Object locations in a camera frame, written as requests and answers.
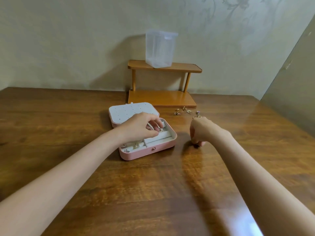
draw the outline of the shelf base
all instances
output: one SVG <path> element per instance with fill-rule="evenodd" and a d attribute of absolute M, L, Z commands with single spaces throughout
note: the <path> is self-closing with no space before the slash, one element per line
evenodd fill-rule
<path fill-rule="evenodd" d="M 129 90 L 128 103 L 151 103 L 154 107 L 196 107 L 197 104 L 188 92 Z"/>

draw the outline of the right hand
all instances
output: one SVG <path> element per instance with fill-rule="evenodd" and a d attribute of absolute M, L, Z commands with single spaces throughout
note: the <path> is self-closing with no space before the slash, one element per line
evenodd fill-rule
<path fill-rule="evenodd" d="M 202 147 L 205 142 L 211 144 L 216 138 L 230 134 L 228 131 L 219 127 L 206 117 L 194 118 L 190 124 L 190 137 L 193 144 Z"/>

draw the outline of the forearm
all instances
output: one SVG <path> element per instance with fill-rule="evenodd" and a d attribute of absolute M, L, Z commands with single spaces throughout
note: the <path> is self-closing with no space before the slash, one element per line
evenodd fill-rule
<path fill-rule="evenodd" d="M 264 235 L 315 235 L 315 216 L 228 133 L 212 140 Z"/>
<path fill-rule="evenodd" d="M 40 235 L 124 139 L 111 130 L 0 203 L 0 235 Z"/>

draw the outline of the shelf top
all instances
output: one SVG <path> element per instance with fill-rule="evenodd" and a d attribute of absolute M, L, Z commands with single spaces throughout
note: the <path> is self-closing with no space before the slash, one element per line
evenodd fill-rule
<path fill-rule="evenodd" d="M 185 72 L 185 73 L 201 73 L 200 69 L 195 64 L 185 64 L 185 63 L 172 63 L 171 67 L 165 68 L 153 68 L 148 65 L 144 60 L 129 60 L 129 69 L 144 69 L 144 70 L 155 70 L 155 71 L 170 71 L 170 72 Z"/>

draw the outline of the left hand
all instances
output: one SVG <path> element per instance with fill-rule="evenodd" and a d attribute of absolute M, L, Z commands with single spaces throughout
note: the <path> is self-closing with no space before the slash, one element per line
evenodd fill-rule
<path fill-rule="evenodd" d="M 133 115 L 127 121 L 117 127 L 124 135 L 125 142 L 130 143 L 135 141 L 142 141 L 146 138 L 152 138 L 159 134 L 159 127 L 163 128 L 162 121 L 157 115 L 149 113 L 139 113 Z"/>

